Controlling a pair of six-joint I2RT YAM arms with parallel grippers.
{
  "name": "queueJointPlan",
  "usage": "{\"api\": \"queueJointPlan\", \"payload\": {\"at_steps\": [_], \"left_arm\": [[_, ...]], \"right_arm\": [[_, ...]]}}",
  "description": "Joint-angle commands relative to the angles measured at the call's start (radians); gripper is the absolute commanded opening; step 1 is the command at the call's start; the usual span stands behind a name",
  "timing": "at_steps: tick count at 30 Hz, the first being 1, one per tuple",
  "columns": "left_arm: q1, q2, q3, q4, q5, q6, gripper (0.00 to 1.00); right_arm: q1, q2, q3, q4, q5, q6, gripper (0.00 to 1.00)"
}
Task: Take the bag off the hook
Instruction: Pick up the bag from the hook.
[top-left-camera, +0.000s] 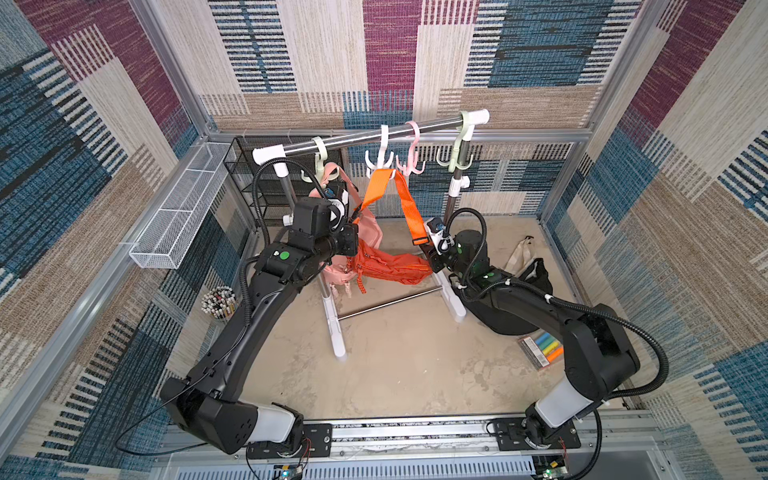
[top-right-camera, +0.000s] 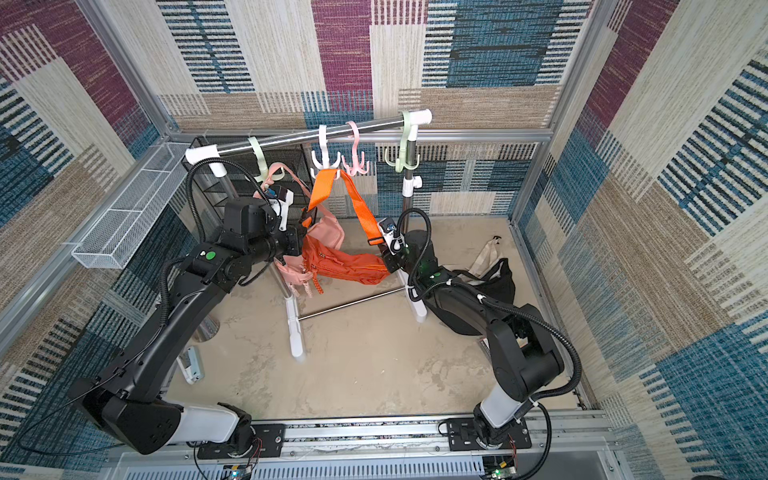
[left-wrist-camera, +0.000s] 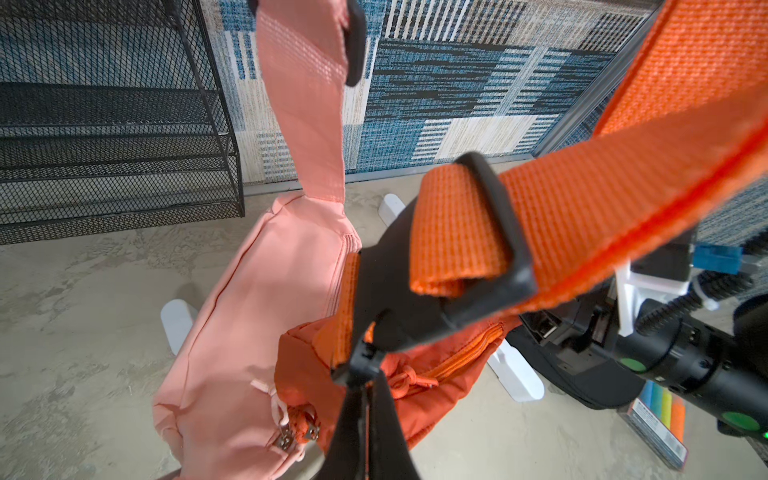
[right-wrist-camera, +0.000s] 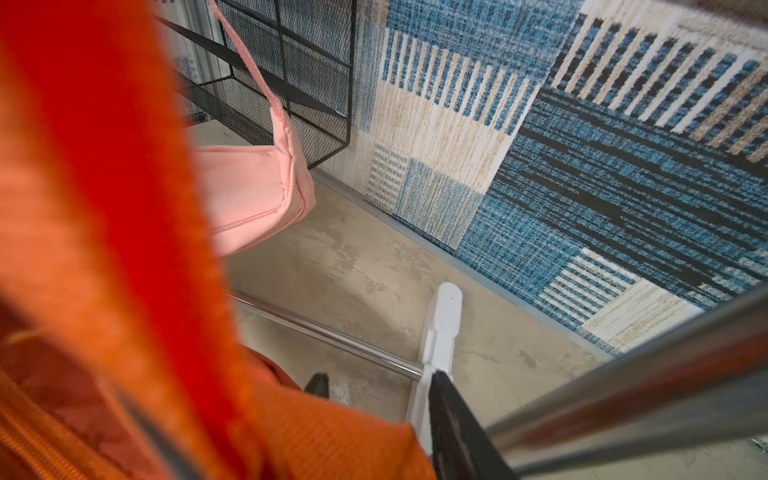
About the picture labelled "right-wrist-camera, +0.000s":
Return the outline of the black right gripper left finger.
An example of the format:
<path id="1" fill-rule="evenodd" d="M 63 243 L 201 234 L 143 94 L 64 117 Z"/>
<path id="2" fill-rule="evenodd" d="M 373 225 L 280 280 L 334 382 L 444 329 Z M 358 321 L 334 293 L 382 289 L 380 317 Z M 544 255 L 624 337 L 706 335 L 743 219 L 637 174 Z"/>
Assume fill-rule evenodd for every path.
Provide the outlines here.
<path id="1" fill-rule="evenodd" d="M 325 372 L 318 372 L 315 373 L 306 386 L 304 387 L 303 391 L 305 393 L 324 398 L 329 399 L 330 398 L 330 379 L 327 373 Z"/>

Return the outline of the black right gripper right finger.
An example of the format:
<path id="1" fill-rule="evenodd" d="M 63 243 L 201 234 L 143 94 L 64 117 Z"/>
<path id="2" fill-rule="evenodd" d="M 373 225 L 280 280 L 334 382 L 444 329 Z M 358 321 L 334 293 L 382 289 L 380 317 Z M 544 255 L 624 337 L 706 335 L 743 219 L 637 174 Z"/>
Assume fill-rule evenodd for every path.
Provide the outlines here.
<path id="1" fill-rule="evenodd" d="M 431 377 L 432 464 L 438 479 L 518 479 L 443 371 Z"/>

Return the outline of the orange sling bag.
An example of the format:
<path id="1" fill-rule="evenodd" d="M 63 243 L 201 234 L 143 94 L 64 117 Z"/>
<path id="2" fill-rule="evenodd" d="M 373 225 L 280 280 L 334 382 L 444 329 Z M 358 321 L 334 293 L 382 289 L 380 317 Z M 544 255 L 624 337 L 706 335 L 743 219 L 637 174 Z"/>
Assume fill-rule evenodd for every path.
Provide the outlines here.
<path id="1" fill-rule="evenodd" d="M 238 339 L 147 1 L 1 5 L 1 475 L 431 479 Z"/>

